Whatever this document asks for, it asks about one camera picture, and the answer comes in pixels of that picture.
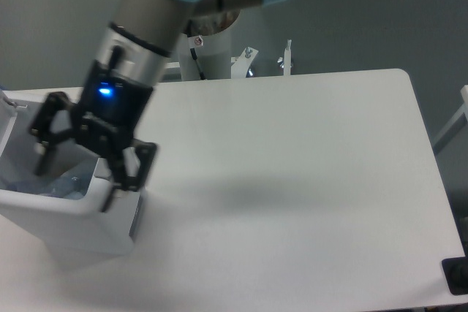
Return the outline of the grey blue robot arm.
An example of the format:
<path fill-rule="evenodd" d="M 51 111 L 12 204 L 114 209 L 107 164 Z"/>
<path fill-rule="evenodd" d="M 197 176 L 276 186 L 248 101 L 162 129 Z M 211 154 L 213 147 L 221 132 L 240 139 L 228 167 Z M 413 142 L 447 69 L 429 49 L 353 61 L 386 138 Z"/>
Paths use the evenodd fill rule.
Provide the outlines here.
<path fill-rule="evenodd" d="M 121 0 L 79 100 L 49 93 L 29 126 L 42 148 L 35 173 L 46 173 L 57 146 L 73 140 L 107 162 L 114 191 L 140 190 L 157 146 L 135 138 L 135 128 L 190 20 L 281 1 Z"/>

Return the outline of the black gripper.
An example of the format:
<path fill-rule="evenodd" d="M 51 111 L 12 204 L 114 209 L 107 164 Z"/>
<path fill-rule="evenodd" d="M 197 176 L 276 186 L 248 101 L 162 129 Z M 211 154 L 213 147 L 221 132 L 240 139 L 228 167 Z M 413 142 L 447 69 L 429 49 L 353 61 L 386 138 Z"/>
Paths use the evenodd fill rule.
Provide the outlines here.
<path fill-rule="evenodd" d="M 126 80 L 94 61 L 80 99 L 64 91 L 49 93 L 28 127 L 37 143 L 36 176 L 49 172 L 58 146 L 69 140 L 101 156 L 111 174 L 111 188 L 101 211 L 108 212 L 118 191 L 138 191 L 146 184 L 158 145 L 134 139 L 134 130 L 154 89 Z M 65 111 L 69 127 L 52 131 L 56 116 Z"/>

